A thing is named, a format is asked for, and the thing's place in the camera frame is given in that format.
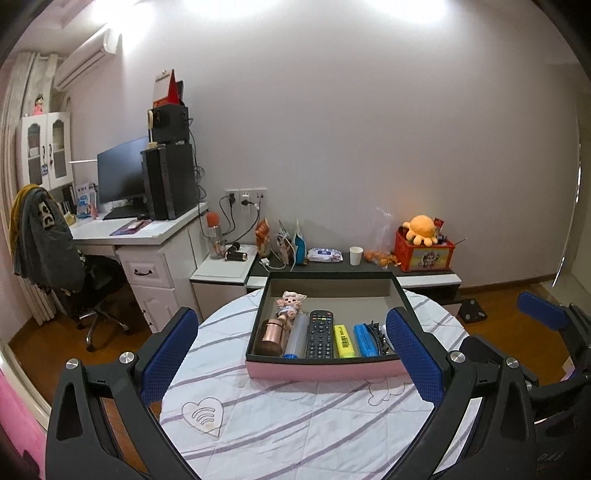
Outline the black office chair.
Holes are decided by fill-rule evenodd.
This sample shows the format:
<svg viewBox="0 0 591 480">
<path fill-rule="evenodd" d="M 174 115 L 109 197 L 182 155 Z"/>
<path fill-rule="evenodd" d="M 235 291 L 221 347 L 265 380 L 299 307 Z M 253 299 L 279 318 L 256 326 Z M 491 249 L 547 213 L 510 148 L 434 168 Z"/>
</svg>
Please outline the black office chair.
<svg viewBox="0 0 591 480">
<path fill-rule="evenodd" d="M 95 350 L 93 334 L 100 321 L 111 320 L 124 333 L 127 324 L 114 316 L 107 308 L 112 297 L 126 284 L 126 277 L 119 262 L 111 257 L 85 255 L 77 252 L 76 262 L 69 262 L 51 284 L 50 288 L 68 317 L 84 327 L 83 320 L 93 316 L 87 327 L 85 348 Z"/>
</svg>

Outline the clear tube blue cap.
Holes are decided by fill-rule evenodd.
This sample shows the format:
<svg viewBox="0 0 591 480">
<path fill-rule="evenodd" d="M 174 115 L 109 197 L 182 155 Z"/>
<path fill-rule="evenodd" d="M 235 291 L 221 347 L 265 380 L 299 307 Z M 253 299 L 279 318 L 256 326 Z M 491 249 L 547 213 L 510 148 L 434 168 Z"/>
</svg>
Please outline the clear tube blue cap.
<svg viewBox="0 0 591 480">
<path fill-rule="evenodd" d="M 287 359 L 301 359 L 305 356 L 305 346 L 308 342 L 308 314 L 301 312 L 294 319 L 294 326 L 291 328 L 290 336 L 287 339 L 286 350 L 283 357 Z"/>
</svg>

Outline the bag of oranges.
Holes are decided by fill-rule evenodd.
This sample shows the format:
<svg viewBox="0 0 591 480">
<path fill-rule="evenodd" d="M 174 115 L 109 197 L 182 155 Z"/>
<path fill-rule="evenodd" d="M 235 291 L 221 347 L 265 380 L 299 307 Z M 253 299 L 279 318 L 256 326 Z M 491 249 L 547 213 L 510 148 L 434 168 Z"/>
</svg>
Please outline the bag of oranges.
<svg viewBox="0 0 591 480">
<path fill-rule="evenodd" d="M 394 255 L 394 242 L 398 231 L 398 222 L 394 216 L 380 207 L 376 207 L 372 217 L 372 229 L 369 240 L 363 250 L 363 260 L 383 269 L 400 264 Z"/>
</svg>

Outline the pink black tray box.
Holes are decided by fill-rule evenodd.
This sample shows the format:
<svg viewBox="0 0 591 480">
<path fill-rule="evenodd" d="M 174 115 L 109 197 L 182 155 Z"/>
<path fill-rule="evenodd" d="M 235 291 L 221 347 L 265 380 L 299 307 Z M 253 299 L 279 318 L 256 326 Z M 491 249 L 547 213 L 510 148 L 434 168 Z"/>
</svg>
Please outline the pink black tray box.
<svg viewBox="0 0 591 480">
<path fill-rule="evenodd" d="M 245 351 L 250 378 L 329 382 L 406 373 L 385 338 L 388 313 L 413 308 L 392 273 L 274 273 Z"/>
</svg>

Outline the white striped quilt cover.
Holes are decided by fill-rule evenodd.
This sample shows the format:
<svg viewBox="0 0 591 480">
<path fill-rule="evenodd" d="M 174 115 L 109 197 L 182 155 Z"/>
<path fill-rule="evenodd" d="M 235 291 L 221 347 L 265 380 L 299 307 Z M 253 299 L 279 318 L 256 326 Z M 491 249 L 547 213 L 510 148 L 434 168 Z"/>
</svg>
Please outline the white striped quilt cover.
<svg viewBox="0 0 591 480">
<path fill-rule="evenodd" d="M 202 479 L 381 479 L 434 407 L 408 375 L 353 382 L 249 377 L 263 293 L 208 314 L 165 393 L 159 422 Z"/>
</svg>

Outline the yellow highlighter marker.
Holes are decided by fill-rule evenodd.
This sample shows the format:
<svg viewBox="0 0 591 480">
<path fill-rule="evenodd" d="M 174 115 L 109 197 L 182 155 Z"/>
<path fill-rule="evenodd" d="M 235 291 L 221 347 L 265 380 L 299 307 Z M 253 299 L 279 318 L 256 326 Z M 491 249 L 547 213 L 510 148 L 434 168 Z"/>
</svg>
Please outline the yellow highlighter marker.
<svg viewBox="0 0 591 480">
<path fill-rule="evenodd" d="M 335 324 L 334 326 L 334 340 L 335 349 L 337 349 L 338 357 L 341 359 L 356 358 L 356 348 L 353 345 L 349 331 L 345 325 Z"/>
</svg>

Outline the blue highlighter marker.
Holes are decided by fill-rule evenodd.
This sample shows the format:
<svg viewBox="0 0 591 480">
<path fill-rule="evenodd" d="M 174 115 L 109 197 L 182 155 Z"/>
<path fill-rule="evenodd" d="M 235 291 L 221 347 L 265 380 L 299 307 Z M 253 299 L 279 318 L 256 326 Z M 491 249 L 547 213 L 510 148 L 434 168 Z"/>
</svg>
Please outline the blue highlighter marker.
<svg viewBox="0 0 591 480">
<path fill-rule="evenodd" d="M 362 357 L 377 357 L 381 354 L 375 336 L 365 324 L 358 324 L 353 328 L 356 337 L 356 344 Z"/>
</svg>

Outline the pink bedding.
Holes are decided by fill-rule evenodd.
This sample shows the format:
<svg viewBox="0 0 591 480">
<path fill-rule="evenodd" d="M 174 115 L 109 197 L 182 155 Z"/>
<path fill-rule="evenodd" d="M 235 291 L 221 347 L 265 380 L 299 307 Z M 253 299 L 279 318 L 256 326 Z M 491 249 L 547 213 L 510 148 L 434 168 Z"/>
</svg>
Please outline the pink bedding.
<svg viewBox="0 0 591 480">
<path fill-rule="evenodd" d="M 1 426 L 19 454 L 27 452 L 45 479 L 46 432 L 1 374 Z"/>
</svg>

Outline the pink pig-eared doll figure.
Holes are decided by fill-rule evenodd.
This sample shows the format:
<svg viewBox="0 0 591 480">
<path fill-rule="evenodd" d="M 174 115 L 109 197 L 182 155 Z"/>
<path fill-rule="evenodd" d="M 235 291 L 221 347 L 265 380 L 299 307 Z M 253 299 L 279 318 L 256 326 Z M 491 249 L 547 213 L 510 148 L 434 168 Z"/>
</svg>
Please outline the pink pig-eared doll figure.
<svg viewBox="0 0 591 480">
<path fill-rule="evenodd" d="M 283 327 L 290 331 L 294 326 L 294 319 L 301 313 L 301 306 L 307 296 L 297 292 L 284 291 L 283 296 L 276 300 L 277 310 L 276 318 L 283 321 Z"/>
</svg>

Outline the white paper cup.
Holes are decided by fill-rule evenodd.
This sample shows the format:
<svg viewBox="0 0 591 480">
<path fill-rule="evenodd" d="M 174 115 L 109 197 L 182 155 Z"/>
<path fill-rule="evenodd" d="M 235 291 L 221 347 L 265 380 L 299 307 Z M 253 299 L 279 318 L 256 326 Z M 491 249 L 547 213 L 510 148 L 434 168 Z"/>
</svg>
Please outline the white paper cup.
<svg viewBox="0 0 591 480">
<path fill-rule="evenodd" d="M 360 246 L 352 246 L 349 248 L 349 264 L 352 266 L 359 266 L 363 260 L 363 248 Z"/>
</svg>

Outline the low black white cabinet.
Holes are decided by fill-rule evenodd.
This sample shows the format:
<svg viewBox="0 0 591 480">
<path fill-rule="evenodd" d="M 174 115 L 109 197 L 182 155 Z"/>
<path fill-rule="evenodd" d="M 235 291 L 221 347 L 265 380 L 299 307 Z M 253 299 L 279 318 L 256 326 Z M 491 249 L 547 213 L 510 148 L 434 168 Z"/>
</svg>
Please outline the low black white cabinet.
<svg viewBox="0 0 591 480">
<path fill-rule="evenodd" d="M 230 300 L 266 287 L 273 293 L 297 290 L 310 298 L 369 297 L 385 294 L 393 280 L 403 289 L 436 301 L 454 315 L 466 300 L 460 291 L 462 280 L 452 270 L 404 272 L 398 266 L 381 267 L 367 261 L 353 266 L 349 254 L 338 263 L 294 267 L 281 267 L 276 258 L 266 266 L 256 253 L 249 253 L 245 261 L 206 258 L 190 277 L 205 318 Z"/>
</svg>

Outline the white air conditioner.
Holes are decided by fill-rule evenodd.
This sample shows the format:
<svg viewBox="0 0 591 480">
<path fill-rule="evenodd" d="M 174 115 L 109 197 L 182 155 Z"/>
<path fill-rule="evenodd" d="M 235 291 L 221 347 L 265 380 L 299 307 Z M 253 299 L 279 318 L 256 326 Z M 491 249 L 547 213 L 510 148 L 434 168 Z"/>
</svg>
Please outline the white air conditioner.
<svg viewBox="0 0 591 480">
<path fill-rule="evenodd" d="M 57 67 L 53 87 L 64 92 L 91 69 L 114 58 L 119 50 L 120 38 L 121 34 L 116 29 L 96 32 Z"/>
</svg>

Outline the rose gold metal canister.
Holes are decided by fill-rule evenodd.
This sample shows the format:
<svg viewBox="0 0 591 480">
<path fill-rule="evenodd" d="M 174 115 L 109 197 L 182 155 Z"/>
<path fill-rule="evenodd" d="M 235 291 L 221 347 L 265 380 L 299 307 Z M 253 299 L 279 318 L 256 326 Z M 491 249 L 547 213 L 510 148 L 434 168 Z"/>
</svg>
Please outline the rose gold metal canister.
<svg viewBox="0 0 591 480">
<path fill-rule="evenodd" d="M 283 317 L 271 318 L 263 325 L 263 334 L 254 345 L 256 355 L 280 357 L 287 345 L 287 327 Z"/>
</svg>

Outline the red white desk calendar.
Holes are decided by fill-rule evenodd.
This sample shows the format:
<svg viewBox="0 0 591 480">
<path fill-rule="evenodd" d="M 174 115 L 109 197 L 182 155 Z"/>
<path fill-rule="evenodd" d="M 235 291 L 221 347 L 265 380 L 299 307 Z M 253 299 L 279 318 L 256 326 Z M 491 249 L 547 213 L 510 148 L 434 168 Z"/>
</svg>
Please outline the red white desk calendar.
<svg viewBox="0 0 591 480">
<path fill-rule="evenodd" d="M 179 105 L 180 102 L 174 70 L 162 70 L 154 81 L 152 107 L 157 108 L 167 104 Z"/>
</svg>

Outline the black tv remote control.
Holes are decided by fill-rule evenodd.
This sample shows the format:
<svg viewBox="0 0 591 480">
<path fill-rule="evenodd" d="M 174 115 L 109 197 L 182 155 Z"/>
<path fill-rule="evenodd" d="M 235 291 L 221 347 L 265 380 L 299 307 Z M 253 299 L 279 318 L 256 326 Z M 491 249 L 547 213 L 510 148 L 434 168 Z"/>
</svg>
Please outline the black tv remote control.
<svg viewBox="0 0 591 480">
<path fill-rule="evenodd" d="M 308 359 L 332 359 L 334 357 L 334 314 L 328 310 L 313 310 L 308 318 L 308 342 L 305 354 Z"/>
</svg>

